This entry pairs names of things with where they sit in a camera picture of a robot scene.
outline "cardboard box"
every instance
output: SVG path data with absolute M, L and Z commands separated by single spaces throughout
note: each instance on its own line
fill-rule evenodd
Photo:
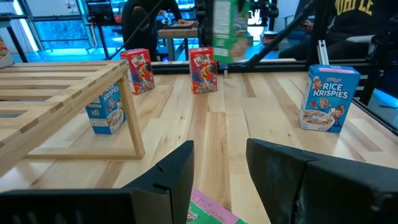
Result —
M 120 58 L 129 62 L 129 82 L 133 94 L 138 95 L 155 88 L 150 55 L 147 49 L 121 52 Z
M 301 128 L 340 133 L 360 77 L 352 67 L 312 65 L 300 111 Z
M 14 63 L 11 53 L 8 51 L 6 44 L 0 35 L 0 68 L 10 66 Z
M 245 224 L 217 202 L 208 198 L 197 189 L 192 189 L 187 223 L 206 224 Z
M 215 60 L 232 63 L 245 58 L 249 1 L 215 0 L 213 47 Z
M 189 50 L 189 71 L 193 93 L 217 91 L 217 62 L 212 47 Z
M 86 106 L 86 111 L 94 133 L 115 133 L 126 120 L 118 84 L 109 87 L 98 99 Z

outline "person's hand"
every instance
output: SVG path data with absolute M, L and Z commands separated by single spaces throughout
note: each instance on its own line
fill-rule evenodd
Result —
M 183 24 L 183 25 L 192 25 L 194 21 L 186 21 L 185 19 L 179 19 L 178 24 Z
M 311 21 L 309 21 L 309 20 L 305 21 L 305 23 L 304 23 L 304 29 L 305 29 L 307 32 L 312 32 L 312 30 L 313 30 L 313 22 L 311 22 Z

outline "pink paper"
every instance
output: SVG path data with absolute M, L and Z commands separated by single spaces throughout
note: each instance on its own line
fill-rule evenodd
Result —
M 191 201 L 203 209 L 206 213 L 212 215 L 222 224 L 235 224 L 239 218 L 221 207 L 216 201 L 208 198 L 197 189 L 192 189 Z

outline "cartoon elf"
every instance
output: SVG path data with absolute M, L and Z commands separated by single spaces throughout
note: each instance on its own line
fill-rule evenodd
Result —
M 319 107 L 320 107 L 320 111 L 329 113 L 329 108 L 331 107 L 331 105 L 329 104 L 328 99 L 320 98 L 319 99 Z
M 333 126 L 341 127 L 340 116 L 342 116 L 344 114 L 344 108 L 345 108 L 344 105 L 340 105 L 340 106 L 336 107 L 334 112 L 332 112 L 331 115 L 335 119 L 335 123 L 333 124 Z
M 319 90 L 321 86 L 322 86 L 322 80 L 318 76 L 315 76 L 313 78 L 312 89 Z

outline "cereal box logo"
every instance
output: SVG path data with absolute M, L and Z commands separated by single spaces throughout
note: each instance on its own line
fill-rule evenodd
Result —
M 146 62 L 146 60 L 145 60 L 144 54 L 136 55 L 135 57 L 133 57 L 131 59 L 131 63 L 135 67 L 137 67 L 139 64 L 142 64 L 142 63 L 145 63 L 145 62 Z
M 341 80 L 336 78 L 328 78 L 327 81 L 328 82 L 326 83 L 322 83 L 322 80 L 318 76 L 313 78 L 313 96 L 332 96 L 342 99 L 348 98 L 348 92 L 343 91 L 343 84 L 338 83 Z
M 195 62 L 195 64 L 197 66 L 209 64 L 210 63 L 210 54 L 196 55 L 195 58 L 193 59 L 193 61 Z
M 193 222 L 194 219 L 198 218 L 198 214 L 193 213 L 191 211 L 191 207 L 189 207 L 188 209 L 188 215 L 187 215 L 187 222 Z
M 209 49 L 207 49 L 206 47 L 202 47 L 202 48 L 196 49 L 196 51 L 199 51 L 199 52 L 206 51 L 206 50 L 209 50 Z
M 117 85 L 113 85 L 105 90 L 103 93 L 103 98 L 104 101 L 108 100 L 109 97 L 111 97 L 113 94 L 117 93 L 119 91 L 119 87 Z
M 340 79 L 340 78 L 333 78 L 333 77 L 330 77 L 330 78 L 328 78 L 326 81 L 338 83 L 338 82 L 341 82 L 341 79 Z

